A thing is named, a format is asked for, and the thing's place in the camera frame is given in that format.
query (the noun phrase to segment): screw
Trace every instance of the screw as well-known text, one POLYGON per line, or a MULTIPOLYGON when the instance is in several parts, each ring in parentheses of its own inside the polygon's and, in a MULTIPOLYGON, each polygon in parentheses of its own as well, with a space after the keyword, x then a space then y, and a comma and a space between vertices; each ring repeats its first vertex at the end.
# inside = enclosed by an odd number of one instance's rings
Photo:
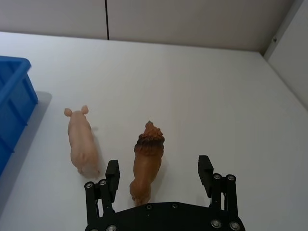
POLYGON ((221 227, 221 223, 219 220, 212 220, 211 221, 211 225, 215 228, 215 229, 219 229, 221 227))
POLYGON ((220 179, 220 177, 221 177, 220 174, 217 174, 217 173, 216 173, 216 174, 214 175, 214 178, 217 179, 217 180, 220 179))
POLYGON ((147 210, 151 210, 152 208, 153 208, 152 205, 147 205, 147 206, 146 206, 146 209, 147 209, 147 210))
POLYGON ((235 180, 235 177, 233 175, 228 175, 229 180, 235 180))
POLYGON ((240 225, 236 222, 231 222, 229 225, 230 225, 230 228, 234 231, 238 231, 241 229, 240 225))
POLYGON ((116 231, 116 226, 115 225, 110 225, 110 226, 108 226, 106 231, 116 231))
POLYGON ((87 188, 91 188, 92 185, 93 185, 92 183, 88 183, 88 184, 86 185, 86 187, 87 187, 87 188))

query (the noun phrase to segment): white table surface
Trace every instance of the white table surface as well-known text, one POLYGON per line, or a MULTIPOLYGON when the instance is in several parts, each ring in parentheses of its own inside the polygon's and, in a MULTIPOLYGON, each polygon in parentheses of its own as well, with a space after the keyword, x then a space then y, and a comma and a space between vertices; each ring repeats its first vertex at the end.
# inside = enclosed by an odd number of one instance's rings
POLYGON ((0 54, 31 61, 41 100, 1 177, 1 231, 85 229, 87 180, 63 114, 83 104, 103 166, 119 160, 115 211, 133 206, 133 148, 150 119, 166 139, 151 202, 208 205, 197 173, 206 154, 236 175, 247 231, 306 230, 308 114, 258 53, 0 33, 0 54))

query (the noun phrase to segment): blue plastic bin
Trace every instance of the blue plastic bin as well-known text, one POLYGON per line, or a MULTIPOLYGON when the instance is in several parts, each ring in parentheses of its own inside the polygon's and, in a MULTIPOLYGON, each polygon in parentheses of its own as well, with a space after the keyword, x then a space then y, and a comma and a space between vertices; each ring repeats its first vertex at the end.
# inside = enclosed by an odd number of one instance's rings
POLYGON ((27 59, 0 56, 0 175, 38 103, 30 67, 27 59))

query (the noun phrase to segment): toy animal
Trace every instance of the toy animal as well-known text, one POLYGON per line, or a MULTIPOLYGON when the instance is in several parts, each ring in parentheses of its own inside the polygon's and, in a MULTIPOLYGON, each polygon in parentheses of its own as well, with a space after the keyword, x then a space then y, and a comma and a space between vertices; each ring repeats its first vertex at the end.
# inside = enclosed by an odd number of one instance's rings
POLYGON ((81 108, 81 111, 75 112, 65 108, 64 115, 70 117, 67 132, 73 165, 84 177, 97 178, 100 174, 99 157, 91 126, 85 117, 88 112, 88 107, 85 105, 81 108))
POLYGON ((162 162, 164 141, 163 133, 149 121, 135 145, 135 179, 130 184, 130 194, 136 206, 148 203, 151 198, 151 183, 162 162))

